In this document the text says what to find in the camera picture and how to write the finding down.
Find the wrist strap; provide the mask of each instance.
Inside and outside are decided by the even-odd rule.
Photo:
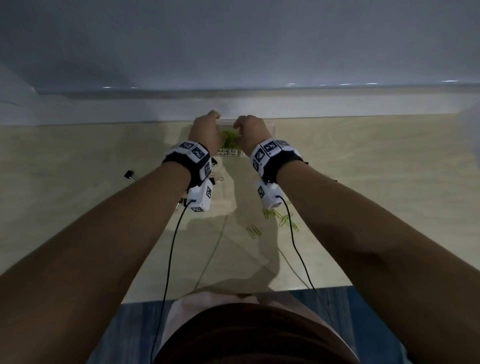
[[[172,147],[162,164],[165,162],[177,162],[190,171],[192,179],[187,190],[200,186],[212,170],[212,160],[207,148],[190,140]]]
[[[303,159],[294,147],[285,140],[273,138],[261,142],[253,150],[251,161],[253,168],[265,183],[276,183],[276,175],[285,164]]]

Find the brown shirt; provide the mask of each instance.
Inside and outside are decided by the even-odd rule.
[[[329,328],[290,311],[252,303],[201,312],[175,331],[154,360],[192,362],[359,363]]]

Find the forearm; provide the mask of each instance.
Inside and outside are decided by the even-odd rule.
[[[478,358],[476,269],[302,162],[285,165],[277,180],[358,291],[420,361]]]
[[[0,356],[9,363],[85,362],[189,181],[186,168],[165,163],[3,274]]]

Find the hand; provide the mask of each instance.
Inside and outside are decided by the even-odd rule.
[[[196,118],[190,129],[190,134],[188,135],[188,140],[205,146],[211,157],[217,153],[218,149],[227,138],[225,134],[220,132],[220,129],[216,124],[216,121],[219,118],[220,114],[215,110]]]
[[[264,120],[253,115],[239,116],[233,127],[240,128],[235,142],[248,156],[252,154],[257,145],[272,137]]]

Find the black cable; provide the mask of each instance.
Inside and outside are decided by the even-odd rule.
[[[180,226],[181,218],[183,217],[183,214],[185,213],[185,211],[187,211],[188,205],[191,202],[194,202],[194,201],[195,200],[190,200],[190,202],[187,203],[187,205],[183,209],[183,211],[180,215],[180,219],[177,223],[177,227],[175,228],[175,232],[173,233],[172,247],[170,248],[170,257],[168,258],[167,282],[165,284],[165,292],[163,293],[162,309],[160,310],[160,320],[158,321],[158,326],[156,327],[155,339],[153,340],[152,350],[150,351],[150,363],[153,363],[153,352],[155,350],[155,344],[156,344],[156,341],[158,339],[158,333],[160,331],[160,326],[162,326],[163,307],[165,306],[165,298],[167,297],[168,279],[170,278],[170,264],[172,263],[173,243],[175,242],[175,237],[177,236],[177,231],[178,231],[179,226]]]
[[[327,312],[327,315],[328,317],[330,318],[330,323],[333,325],[333,320],[332,320],[332,316],[330,315],[330,311],[328,310],[328,308],[325,306],[325,304],[323,303],[320,295],[318,294],[317,290],[315,289],[313,283],[312,283],[312,280],[310,279],[310,276],[308,274],[308,271],[307,271],[307,266],[305,265],[305,263],[303,262],[303,259],[295,245],[295,240],[293,239],[293,227],[292,227],[292,220],[290,218],[290,211],[288,209],[288,206],[287,206],[287,202],[284,200],[284,198],[282,196],[275,196],[275,197],[278,197],[280,198],[282,201],[283,201],[283,204],[285,205],[285,207],[287,208],[287,214],[288,214],[288,221],[290,222],[290,233],[292,234],[292,244],[293,244],[293,247],[295,249],[295,251],[297,252],[299,258],[300,258],[300,261],[301,263],[303,264],[303,267],[305,268],[305,273],[307,273],[307,278],[308,278],[308,282],[310,282],[310,285],[312,286],[313,288],[313,291],[315,292],[315,294],[317,295],[318,297],[318,300],[320,301],[320,303],[322,304],[322,306],[324,307],[325,311]]]

